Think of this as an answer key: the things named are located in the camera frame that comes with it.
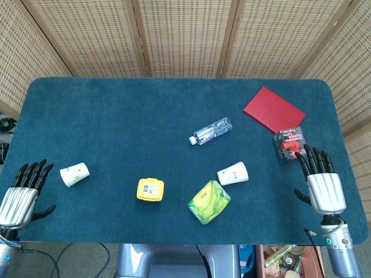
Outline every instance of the yellow container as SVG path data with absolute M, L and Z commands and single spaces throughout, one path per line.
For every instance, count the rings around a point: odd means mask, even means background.
M 156 178 L 141 178 L 138 183 L 137 198 L 145 201 L 161 201 L 165 184 Z

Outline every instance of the small product box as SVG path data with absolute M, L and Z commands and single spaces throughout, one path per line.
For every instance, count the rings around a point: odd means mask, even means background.
M 273 135 L 273 142 L 281 162 L 296 159 L 295 152 L 300 152 L 302 155 L 306 154 L 304 149 L 305 139 L 300 126 L 280 130 Z

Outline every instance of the red book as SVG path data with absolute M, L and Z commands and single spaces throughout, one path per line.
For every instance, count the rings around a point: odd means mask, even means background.
M 305 113 L 266 87 L 259 90 L 243 111 L 273 133 L 297 127 L 305 117 Z

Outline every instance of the metal robot arm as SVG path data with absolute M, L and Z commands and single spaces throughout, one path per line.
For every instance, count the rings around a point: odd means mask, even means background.
M 309 196 L 295 189 L 296 196 L 323 216 L 321 228 L 334 274 L 340 278 L 363 278 L 354 253 L 348 224 L 340 214 L 347 208 L 339 175 L 335 173 L 329 155 L 304 145 L 308 162 L 298 152 L 298 158 L 307 180 Z M 306 230 L 307 235 L 317 236 Z
M 26 228 L 31 221 L 47 217 L 56 208 L 53 204 L 45 211 L 34 213 L 37 197 L 41 193 L 48 173 L 53 168 L 53 164 L 50 164 L 42 169 L 45 163 L 46 159 L 30 166 L 23 165 L 1 203 L 0 278 L 6 277 L 14 254 L 22 251 L 18 231 Z

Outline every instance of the table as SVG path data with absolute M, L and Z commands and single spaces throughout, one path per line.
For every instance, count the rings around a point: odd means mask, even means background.
M 242 112 L 262 86 L 307 114 L 310 145 L 325 149 L 343 183 L 343 218 L 355 243 L 368 227 L 328 85 L 320 80 L 41 78 L 27 93 L 1 175 L 0 195 L 18 168 L 54 163 L 36 210 L 47 218 L 23 240 L 152 244 L 309 244 L 304 228 L 321 217 L 299 201 L 297 162 L 279 163 L 272 133 Z M 192 133 L 222 117 L 233 129 L 205 145 Z M 225 186 L 232 201 L 201 225 L 188 201 L 217 171 L 243 161 L 249 181 Z M 59 169 L 85 162 L 90 177 L 67 188 Z M 165 182 L 159 203 L 136 199 L 141 178 Z

